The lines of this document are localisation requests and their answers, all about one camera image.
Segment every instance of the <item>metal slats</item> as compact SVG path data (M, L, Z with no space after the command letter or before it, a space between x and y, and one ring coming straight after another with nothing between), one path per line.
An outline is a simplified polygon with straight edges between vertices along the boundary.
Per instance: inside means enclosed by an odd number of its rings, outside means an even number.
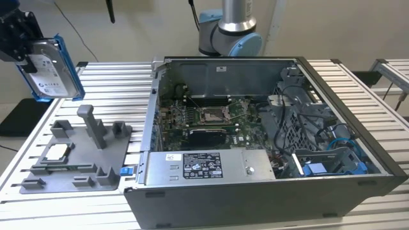
M353 76L338 64L329 60L310 61L311 66L337 93L350 111L378 140L393 159L409 172L409 129L395 119L391 112L377 101ZM115 191L33 194L18 193L18 183L28 176L26 169L37 158L50 139L49 127L54 119L68 119L73 126L83 126L76 118L79 104L94 106L94 116L105 124L113 120L126 120L131 125L131 137L123 165L138 162L139 141L146 112L150 63L89 63L79 76L86 95L82 102L56 100L49 119L36 139L21 155L10 177L0 191L0 229L20 229L41 226L58 226L64 223L70 229L138 229L121 190L134 178L121 178ZM381 230L405 228L409 225L409 182L398 186L383 197L371 197L351 210L343 218L301 220L259 225L219 227L214 230L259 229L330 229Z

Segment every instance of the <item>hard drive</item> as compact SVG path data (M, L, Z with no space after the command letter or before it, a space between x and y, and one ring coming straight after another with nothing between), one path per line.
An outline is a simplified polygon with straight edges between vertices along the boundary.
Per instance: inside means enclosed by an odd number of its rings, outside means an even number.
M32 52L28 57L37 69L36 73L25 73L17 65L25 82L32 89L36 101L46 102L53 98L82 100L85 91L65 49L62 38L44 38L32 41Z

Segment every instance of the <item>white wall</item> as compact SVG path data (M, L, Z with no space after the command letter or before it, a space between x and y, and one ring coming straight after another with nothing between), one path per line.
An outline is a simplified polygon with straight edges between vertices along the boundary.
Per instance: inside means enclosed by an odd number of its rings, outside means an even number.
M74 63L93 61L52 0L20 0L21 10L36 15L44 36L64 37ZM165 55L197 55L198 34L187 0L114 0L115 23L103 0L57 0L99 61L150 61ZM195 0L195 11L221 7L221 0ZM265 38L274 0L254 0L257 31ZM16 103L30 93L12 63L0 62L0 103Z
M366 70L377 58L409 58L409 0L286 0L274 56L339 59Z

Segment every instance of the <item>motherboard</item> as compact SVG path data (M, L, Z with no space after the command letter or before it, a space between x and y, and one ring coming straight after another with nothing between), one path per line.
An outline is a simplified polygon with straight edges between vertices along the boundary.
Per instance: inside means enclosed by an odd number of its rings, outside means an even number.
M250 98L174 100L159 109L165 151L271 150Z

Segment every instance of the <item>blue cable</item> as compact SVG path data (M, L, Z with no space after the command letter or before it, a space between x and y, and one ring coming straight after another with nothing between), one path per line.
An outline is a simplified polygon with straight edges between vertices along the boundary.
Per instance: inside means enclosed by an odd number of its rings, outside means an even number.
M337 138L335 140L333 140L331 142L330 142L330 144L327 145L327 148L326 148L326 150L330 150L330 147L333 146L333 144L337 142L337 141L339 141L339 140L345 140L345 141L347 141L351 145L353 145L353 147L357 149L357 153L359 154L358 155L358 158L361 159L361 149L359 149L359 147L358 147L358 145L350 140L350 139L347 139L347 138Z

